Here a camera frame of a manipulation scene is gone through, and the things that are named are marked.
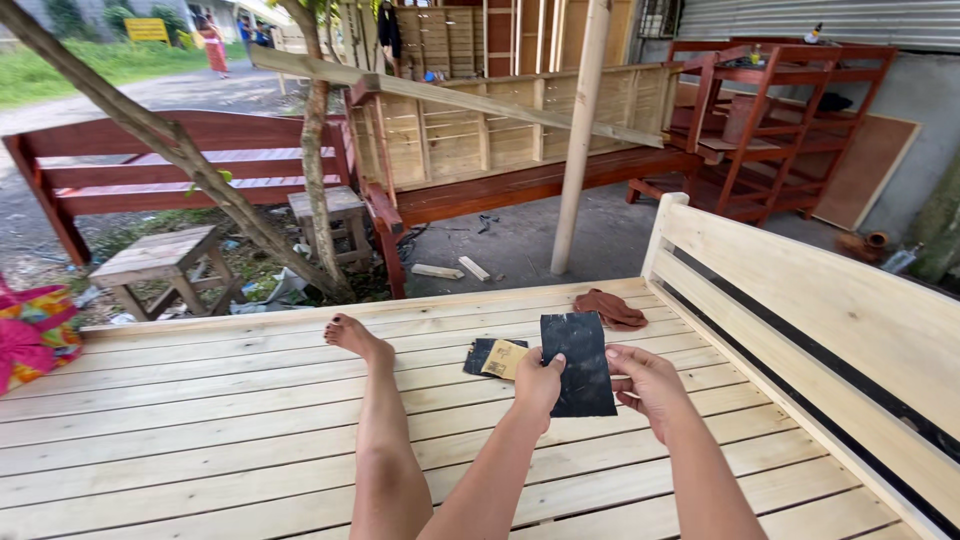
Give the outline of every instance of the hand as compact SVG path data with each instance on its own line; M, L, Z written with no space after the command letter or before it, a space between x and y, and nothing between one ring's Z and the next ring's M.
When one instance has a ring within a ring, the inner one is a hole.
M566 367L566 357L556 355L543 367L543 347L534 347L516 366L517 411L534 422L542 423L544 432L550 427L550 410L560 397L560 373Z
M666 444L670 422L691 412L697 414L670 360L637 347L608 345L607 365L611 375L630 377L612 380L616 399L646 415L661 443Z

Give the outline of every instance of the person's left hand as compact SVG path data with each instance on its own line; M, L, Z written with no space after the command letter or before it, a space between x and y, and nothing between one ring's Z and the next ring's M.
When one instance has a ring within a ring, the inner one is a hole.
M532 421L542 423L544 432L550 427L550 410L560 397L560 373L566 367L566 357L556 355L546 367L542 359L543 347L534 347L516 366L514 407Z

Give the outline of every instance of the foot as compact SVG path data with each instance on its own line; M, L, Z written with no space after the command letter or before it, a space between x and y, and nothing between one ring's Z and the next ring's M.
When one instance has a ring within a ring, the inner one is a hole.
M394 348L386 341L374 337L360 321L337 313L333 320L327 323L324 339L328 345L335 345L342 349L360 355L367 362L381 361L394 358Z

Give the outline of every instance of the hanging jacket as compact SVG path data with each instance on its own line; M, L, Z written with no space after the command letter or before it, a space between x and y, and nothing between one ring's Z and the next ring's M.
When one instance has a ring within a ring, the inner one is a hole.
M400 58L403 43L400 41L400 26L396 23L396 11L393 7L384 10L383 4L380 4L380 7L377 8L376 34L380 39L380 44L384 47L390 45L394 58Z

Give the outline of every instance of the woman in red skirt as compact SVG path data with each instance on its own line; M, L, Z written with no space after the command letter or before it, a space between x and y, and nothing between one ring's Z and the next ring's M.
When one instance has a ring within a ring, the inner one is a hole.
M224 37L202 16L197 17L197 32L204 39L206 59L210 62L210 69L219 73L221 79L226 79L228 77L227 57L224 56L224 48L221 46Z

